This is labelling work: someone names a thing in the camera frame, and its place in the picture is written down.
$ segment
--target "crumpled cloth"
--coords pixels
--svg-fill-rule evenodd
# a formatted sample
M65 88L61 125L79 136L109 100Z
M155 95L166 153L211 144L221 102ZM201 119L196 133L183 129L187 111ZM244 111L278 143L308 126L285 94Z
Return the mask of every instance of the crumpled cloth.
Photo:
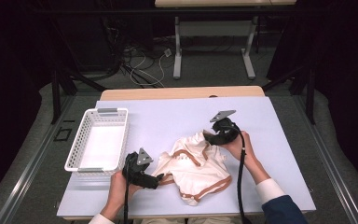
M218 146L211 146L202 132L178 139L170 153L163 152L152 175L164 174L160 185L175 183L182 199L197 205L208 193L229 186L231 175Z

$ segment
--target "sleeve cuff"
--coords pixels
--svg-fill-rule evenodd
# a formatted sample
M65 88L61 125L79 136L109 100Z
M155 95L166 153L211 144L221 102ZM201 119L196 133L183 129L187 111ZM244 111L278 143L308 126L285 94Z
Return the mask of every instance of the sleeve cuff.
M262 204L285 195L281 187L272 178L258 183L258 185L255 186L255 189L260 196Z
M97 214L95 217L92 218L89 224L115 224L115 223L107 219L103 215Z

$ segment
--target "basket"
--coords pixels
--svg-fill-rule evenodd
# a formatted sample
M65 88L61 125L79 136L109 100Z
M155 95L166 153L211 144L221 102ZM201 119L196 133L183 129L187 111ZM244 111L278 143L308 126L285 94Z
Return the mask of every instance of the basket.
M122 169L128 127L126 108L88 109L80 122L65 170L78 175L111 175Z

